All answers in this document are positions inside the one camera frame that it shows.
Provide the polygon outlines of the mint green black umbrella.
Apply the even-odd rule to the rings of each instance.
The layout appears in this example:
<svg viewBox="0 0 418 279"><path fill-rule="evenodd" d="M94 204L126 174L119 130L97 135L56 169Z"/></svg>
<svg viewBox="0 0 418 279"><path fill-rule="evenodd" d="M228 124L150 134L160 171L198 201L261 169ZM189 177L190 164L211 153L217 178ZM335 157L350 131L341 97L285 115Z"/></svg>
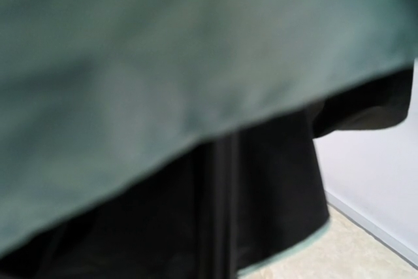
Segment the mint green black umbrella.
<svg viewBox="0 0 418 279"><path fill-rule="evenodd" d="M1 0L1 277L236 278L330 214L314 140L403 122L417 0Z"/></svg>

